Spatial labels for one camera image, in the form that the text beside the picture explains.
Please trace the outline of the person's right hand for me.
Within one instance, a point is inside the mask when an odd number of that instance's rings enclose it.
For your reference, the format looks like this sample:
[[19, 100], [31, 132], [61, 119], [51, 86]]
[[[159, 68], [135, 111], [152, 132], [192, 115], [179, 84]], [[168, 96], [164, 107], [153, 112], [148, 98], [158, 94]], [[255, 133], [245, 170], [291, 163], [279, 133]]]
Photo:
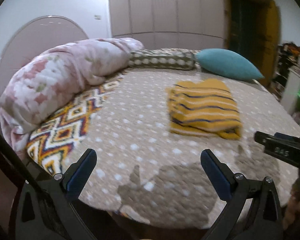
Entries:
[[298, 213], [300, 213], [300, 184], [296, 181], [292, 186], [290, 199], [282, 221], [284, 230], [293, 224]]

